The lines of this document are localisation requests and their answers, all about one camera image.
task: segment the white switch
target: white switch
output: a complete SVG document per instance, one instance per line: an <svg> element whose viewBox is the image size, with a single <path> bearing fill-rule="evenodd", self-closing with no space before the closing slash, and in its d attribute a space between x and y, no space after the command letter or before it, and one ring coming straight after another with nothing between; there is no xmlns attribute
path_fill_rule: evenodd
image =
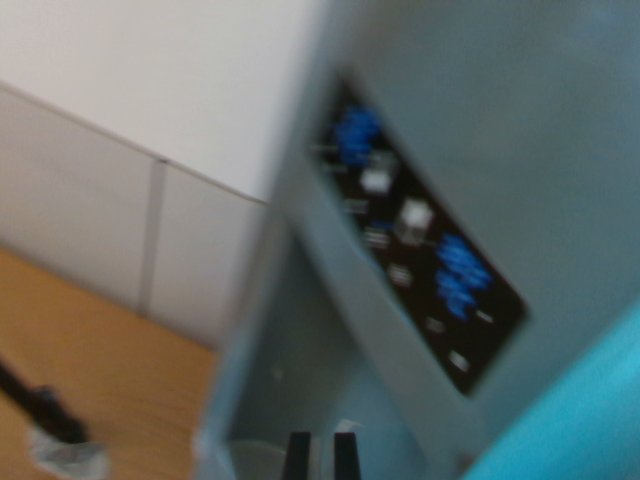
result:
<svg viewBox="0 0 640 480"><path fill-rule="evenodd" d="M487 315L484 312L481 312L480 310L476 310L476 316L487 323L493 323L493 317L491 315Z"/></svg>
<svg viewBox="0 0 640 480"><path fill-rule="evenodd" d="M451 350L451 352L449 352L449 360L464 373L469 371L469 362L458 352Z"/></svg>
<svg viewBox="0 0 640 480"><path fill-rule="evenodd" d="M436 320L435 318L431 318L431 317L427 318L425 327L430 332L438 333L438 334L444 333L444 331L446 330L444 323L442 323L440 320Z"/></svg>
<svg viewBox="0 0 640 480"><path fill-rule="evenodd" d="M365 228L364 239L371 248L386 250L391 239L384 230L378 228Z"/></svg>
<svg viewBox="0 0 640 480"><path fill-rule="evenodd" d="M353 215L365 215L369 211L369 200L346 198L343 203L344 211Z"/></svg>
<svg viewBox="0 0 640 480"><path fill-rule="evenodd" d="M398 239L405 245L420 245L427 234L433 216L433 211L424 200L405 199L394 226Z"/></svg>
<svg viewBox="0 0 640 480"><path fill-rule="evenodd" d="M360 176L360 185L370 195L387 195L397 171L398 159L393 152L374 150L369 154L369 167Z"/></svg>
<svg viewBox="0 0 640 480"><path fill-rule="evenodd" d="M391 188L392 178L389 172L367 168L362 172L360 185L371 195L386 195Z"/></svg>

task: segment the white button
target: white button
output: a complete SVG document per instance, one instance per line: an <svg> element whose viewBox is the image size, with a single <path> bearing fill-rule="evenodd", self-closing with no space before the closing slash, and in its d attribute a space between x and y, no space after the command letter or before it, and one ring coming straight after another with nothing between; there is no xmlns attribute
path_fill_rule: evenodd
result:
<svg viewBox="0 0 640 480"><path fill-rule="evenodd" d="M367 168L362 172L360 184L364 191L373 195L386 195L391 188L391 175L382 170Z"/></svg>
<svg viewBox="0 0 640 480"><path fill-rule="evenodd" d="M408 288L413 283L413 275L411 275L409 269L404 265L398 265L397 263L389 264L387 274L391 281L399 287Z"/></svg>
<svg viewBox="0 0 640 480"><path fill-rule="evenodd" d="M419 246L424 240L434 213L424 200L407 198L396 220L394 231L405 245Z"/></svg>
<svg viewBox="0 0 640 480"><path fill-rule="evenodd" d="M425 202L407 199L400 215L408 227L426 229L433 212Z"/></svg>
<svg viewBox="0 0 640 480"><path fill-rule="evenodd" d="M366 228L364 239L371 248L378 250L386 250L391 241L387 232L378 228Z"/></svg>

